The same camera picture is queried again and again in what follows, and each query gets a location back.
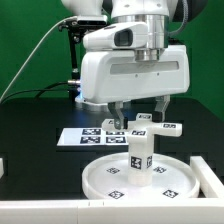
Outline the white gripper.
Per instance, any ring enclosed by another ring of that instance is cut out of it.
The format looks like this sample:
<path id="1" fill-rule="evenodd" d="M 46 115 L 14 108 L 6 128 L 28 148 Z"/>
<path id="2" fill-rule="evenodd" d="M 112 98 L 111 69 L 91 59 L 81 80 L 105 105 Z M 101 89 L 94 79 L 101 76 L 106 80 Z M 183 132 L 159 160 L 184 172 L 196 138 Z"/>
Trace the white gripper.
<path id="1" fill-rule="evenodd" d="M 83 98 L 96 104 L 109 103 L 118 130 L 128 128 L 123 103 L 119 101 L 156 97 L 153 120 L 163 122 L 169 95 L 186 92 L 189 84 L 184 45 L 169 46 L 158 61 L 137 62 L 132 50 L 88 52 L 82 60 Z"/>

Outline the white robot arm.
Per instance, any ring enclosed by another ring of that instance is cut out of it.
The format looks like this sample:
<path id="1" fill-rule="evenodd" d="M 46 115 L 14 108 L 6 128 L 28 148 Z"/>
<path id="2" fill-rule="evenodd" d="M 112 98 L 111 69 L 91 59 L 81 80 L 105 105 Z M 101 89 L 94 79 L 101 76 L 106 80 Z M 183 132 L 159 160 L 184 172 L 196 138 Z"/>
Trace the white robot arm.
<path id="1" fill-rule="evenodd" d="M 170 45 L 180 31 L 170 21 L 199 14 L 206 0 L 61 0 L 84 29 L 86 53 L 81 62 L 81 91 L 85 101 L 106 104 L 114 127 L 126 129 L 125 101 L 156 97 L 156 113 L 164 111 L 172 94 L 190 85 L 186 47 Z"/>

